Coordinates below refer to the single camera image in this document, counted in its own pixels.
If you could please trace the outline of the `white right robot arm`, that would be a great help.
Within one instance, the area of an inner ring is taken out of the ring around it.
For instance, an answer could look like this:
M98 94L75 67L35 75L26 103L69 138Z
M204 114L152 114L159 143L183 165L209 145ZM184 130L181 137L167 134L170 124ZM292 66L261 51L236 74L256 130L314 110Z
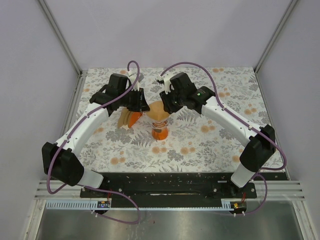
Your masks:
M217 122L244 146L239 158L240 164L227 186L228 194L233 198L239 198L246 191L245 185L276 151L273 145L273 127L268 124L261 127L233 109L223 106L217 101L214 91L206 86L197 88L184 72L173 76L159 76L157 82L164 86L159 95L165 112L173 114L183 107L194 110Z

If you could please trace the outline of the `orange coffee filter box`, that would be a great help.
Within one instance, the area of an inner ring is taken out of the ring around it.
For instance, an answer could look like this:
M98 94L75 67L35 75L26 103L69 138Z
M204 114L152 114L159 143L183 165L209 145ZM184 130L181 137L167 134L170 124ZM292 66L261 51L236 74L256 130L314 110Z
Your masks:
M131 128L142 115L142 112L129 111L127 108L123 108L117 122L117 127Z

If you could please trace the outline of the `clear glass dripper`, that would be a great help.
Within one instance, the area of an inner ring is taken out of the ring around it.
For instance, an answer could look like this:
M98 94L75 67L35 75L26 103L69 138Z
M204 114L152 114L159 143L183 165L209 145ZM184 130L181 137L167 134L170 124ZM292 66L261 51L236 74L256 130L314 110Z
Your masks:
M155 129L162 129L168 126L168 118L161 119L161 120L151 120L151 126Z

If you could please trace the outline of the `brown paper coffee filter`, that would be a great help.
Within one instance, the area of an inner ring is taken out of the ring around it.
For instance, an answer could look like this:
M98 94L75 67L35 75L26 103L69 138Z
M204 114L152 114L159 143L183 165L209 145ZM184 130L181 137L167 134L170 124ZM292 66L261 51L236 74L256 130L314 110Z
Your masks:
M147 111L146 115L152 120L163 120L170 116L169 113L164 111L164 105L161 100L151 103L149 107L150 111Z

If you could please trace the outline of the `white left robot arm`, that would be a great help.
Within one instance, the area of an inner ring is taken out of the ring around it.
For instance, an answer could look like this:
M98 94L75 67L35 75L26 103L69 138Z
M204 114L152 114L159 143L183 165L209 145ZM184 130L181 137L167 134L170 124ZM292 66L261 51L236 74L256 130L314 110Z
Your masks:
M131 112L150 111L144 90L139 86L142 76L128 71L113 73L107 84L92 95L84 113L55 143L46 142L42 149L44 173L69 186L91 187L98 198L107 195L109 186L102 174L86 169L78 157L94 131L106 122L113 112L124 107Z

